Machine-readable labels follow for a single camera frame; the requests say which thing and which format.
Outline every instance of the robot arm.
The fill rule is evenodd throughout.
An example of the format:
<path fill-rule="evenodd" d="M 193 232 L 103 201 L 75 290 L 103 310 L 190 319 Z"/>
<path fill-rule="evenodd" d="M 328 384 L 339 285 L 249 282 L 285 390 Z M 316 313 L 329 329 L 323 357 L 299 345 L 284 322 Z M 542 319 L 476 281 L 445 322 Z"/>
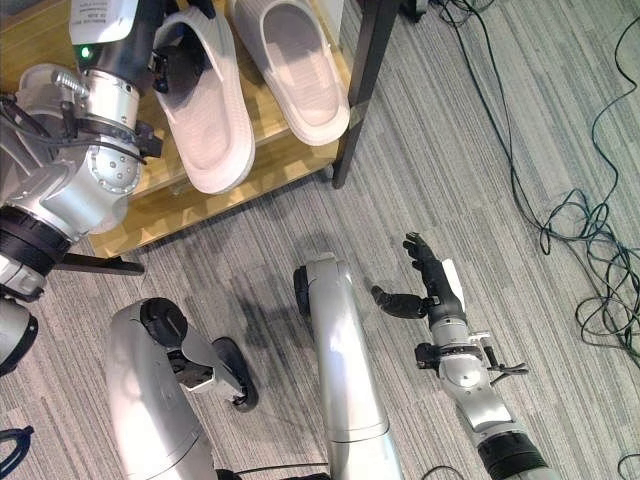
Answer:
<path fill-rule="evenodd" d="M 394 295 L 374 287 L 376 303 L 402 318 L 429 319 L 434 344 L 415 350 L 420 368 L 436 370 L 443 390 L 456 403 L 458 417 L 493 480 L 556 480 L 526 430 L 491 385 L 485 355 L 497 369 L 486 343 L 488 333 L 471 334 L 464 312 L 464 297 L 451 260 L 440 262 L 418 234 L 407 235 L 403 246 L 422 274 L 427 297 Z M 480 348 L 479 341 L 484 343 Z"/>
<path fill-rule="evenodd" d="M 346 263 L 322 256 L 299 268 L 294 284 L 313 325 L 331 478 L 402 480 Z"/>
<path fill-rule="evenodd" d="M 228 338 L 209 343 L 164 298 L 113 317 L 106 356 L 113 427 L 127 478 L 218 478 L 211 445 L 179 383 L 216 388 L 246 412 L 258 402 L 242 354 Z"/>
<path fill-rule="evenodd" d="M 107 228 L 122 219 L 142 156 L 160 155 L 160 140 L 137 112 L 154 78 L 149 65 L 165 2 L 103 3 L 71 5 L 79 77 L 38 65 L 23 74 L 15 97 L 3 96 L 3 129 L 24 144 L 3 143 L 3 151 L 19 150 L 22 166 L 26 152 L 55 153 L 52 161 L 34 158 L 40 167 L 26 172 L 0 208 L 0 285 L 24 301 L 39 297 L 45 277 L 74 243 L 105 220 L 111 219 Z"/>

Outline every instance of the white label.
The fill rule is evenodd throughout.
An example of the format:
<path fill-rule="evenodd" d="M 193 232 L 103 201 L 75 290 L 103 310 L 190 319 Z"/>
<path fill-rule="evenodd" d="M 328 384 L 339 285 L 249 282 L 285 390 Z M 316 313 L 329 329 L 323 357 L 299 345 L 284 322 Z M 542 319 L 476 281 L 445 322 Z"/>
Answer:
<path fill-rule="evenodd" d="M 71 43 L 115 42 L 131 31 L 137 0 L 74 0 L 71 2 Z"/>

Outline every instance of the gray carpet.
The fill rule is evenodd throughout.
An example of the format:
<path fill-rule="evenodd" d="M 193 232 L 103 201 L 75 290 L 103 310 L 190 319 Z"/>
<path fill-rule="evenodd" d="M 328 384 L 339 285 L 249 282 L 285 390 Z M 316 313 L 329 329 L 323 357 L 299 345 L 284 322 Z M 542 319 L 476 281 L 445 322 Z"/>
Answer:
<path fill-rule="evenodd" d="M 613 49 L 639 14 L 637 0 L 497 0 L 486 13 L 518 168 L 541 216 L 572 186 L 594 201 L 610 187 L 589 129 L 629 88 L 616 73 Z M 352 5 L 343 21 L 345 42 L 355 45 Z M 464 32 L 483 84 L 493 89 L 476 25 Z M 639 58 L 640 26 L 620 51 L 636 79 Z M 639 118 L 640 91 L 614 107 L 598 131 L 621 172 L 611 221 L 629 245 L 638 245 L 640 233 Z M 432 373 L 415 368 L 413 348 L 429 339 L 425 323 L 384 316 L 368 294 L 372 282 L 422 293 L 401 248 L 411 230 L 455 259 L 473 328 L 493 331 L 505 363 L 531 366 L 529 376 L 498 389 L 561 477 L 617 478 L 618 458 L 640 450 L 640 371 L 619 351 L 580 342 L 573 312 L 590 285 L 563 247 L 543 255 L 516 211 L 504 155 L 453 33 L 435 11 L 418 25 L 396 23 L 342 190 L 319 173 L 140 249 L 129 258 L 147 266 L 144 277 L 50 275 L 32 306 L 41 323 L 36 345 L 0 379 L 0 428 L 36 430 L 11 478 L 122 478 L 103 354 L 110 316 L 149 296 L 174 300 L 211 338 L 236 339 L 255 372 L 261 403 L 252 413 L 233 411 L 215 394 L 191 398 L 217 465 L 241 470 L 326 459 L 311 332 L 297 314 L 291 275 L 330 250 L 351 268 L 405 478 L 418 480 L 445 463 L 466 479 L 487 479 L 452 402 Z M 629 467 L 629 478 L 640 478 L 640 462 Z M 433 478 L 454 478 L 439 475 Z"/>

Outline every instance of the black rubber sole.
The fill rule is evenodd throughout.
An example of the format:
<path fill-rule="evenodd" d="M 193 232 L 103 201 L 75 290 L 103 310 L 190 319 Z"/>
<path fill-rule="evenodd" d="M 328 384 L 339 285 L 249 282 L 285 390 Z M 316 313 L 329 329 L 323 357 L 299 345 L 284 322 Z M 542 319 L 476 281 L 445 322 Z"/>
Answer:
<path fill-rule="evenodd" d="M 309 280 L 307 278 L 307 267 L 302 266 L 293 272 L 293 289 L 296 292 L 296 302 L 298 311 L 303 317 L 311 315 L 309 305 Z"/>
<path fill-rule="evenodd" d="M 258 405 L 260 395 L 251 379 L 249 367 L 238 345 L 229 337 L 220 337 L 215 340 L 212 345 L 218 358 L 229 367 L 231 374 L 236 377 L 240 385 L 242 385 L 244 396 L 236 397 L 233 402 L 231 402 L 233 407 L 243 413 L 253 410 L 256 405 Z"/>

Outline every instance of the black joint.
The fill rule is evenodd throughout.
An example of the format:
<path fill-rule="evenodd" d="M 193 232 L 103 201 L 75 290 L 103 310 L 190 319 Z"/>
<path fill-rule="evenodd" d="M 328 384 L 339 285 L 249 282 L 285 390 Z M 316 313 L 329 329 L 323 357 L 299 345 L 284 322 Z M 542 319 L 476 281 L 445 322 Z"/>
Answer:
<path fill-rule="evenodd" d="M 484 347 L 484 353 L 489 360 L 489 365 L 492 367 L 497 367 L 499 365 L 498 360 L 496 359 L 496 354 L 493 351 L 493 347 Z"/>
<path fill-rule="evenodd" d="M 57 230 L 14 207 L 0 208 L 0 252 L 43 277 L 64 258 L 71 242 Z"/>
<path fill-rule="evenodd" d="M 140 322 L 163 347 L 178 348 L 187 335 L 188 323 L 178 306 L 166 298 L 151 298 L 140 308 Z"/>
<path fill-rule="evenodd" d="M 197 387 L 213 376 L 213 368 L 192 362 L 180 350 L 169 352 L 167 358 L 176 380 L 187 388 Z"/>
<path fill-rule="evenodd" d="M 418 368 L 438 370 L 441 356 L 440 347 L 437 345 L 431 345 L 430 343 L 421 343 L 415 348 L 414 353 L 416 355 Z"/>
<path fill-rule="evenodd" d="M 188 27 L 178 45 L 156 48 L 152 57 L 153 88 L 162 94 L 188 95 L 198 84 L 206 62 L 198 36 Z"/>
<path fill-rule="evenodd" d="M 143 157 L 159 158 L 162 155 L 162 140 L 153 134 L 153 127 L 148 123 L 136 122 L 136 146 Z"/>
<path fill-rule="evenodd" d="M 547 467 L 529 437 L 520 432 L 491 437 L 478 446 L 478 453 L 493 480 Z"/>

